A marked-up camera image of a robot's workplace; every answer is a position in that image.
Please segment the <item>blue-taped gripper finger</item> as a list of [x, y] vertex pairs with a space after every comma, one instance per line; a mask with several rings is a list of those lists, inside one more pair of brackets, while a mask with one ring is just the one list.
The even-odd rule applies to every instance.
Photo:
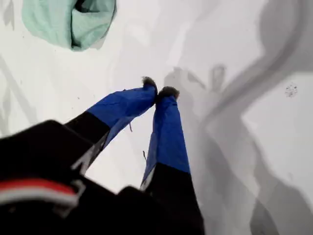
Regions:
[[192, 183], [178, 96], [175, 88], [164, 87], [156, 98], [141, 188], [153, 203], [153, 218], [161, 234], [202, 235], [203, 218]]
[[145, 76], [142, 83], [140, 88], [107, 95], [66, 123], [66, 127], [92, 144], [92, 147], [72, 164], [72, 169], [78, 169], [84, 174], [121, 130], [154, 105], [157, 97], [154, 80]]

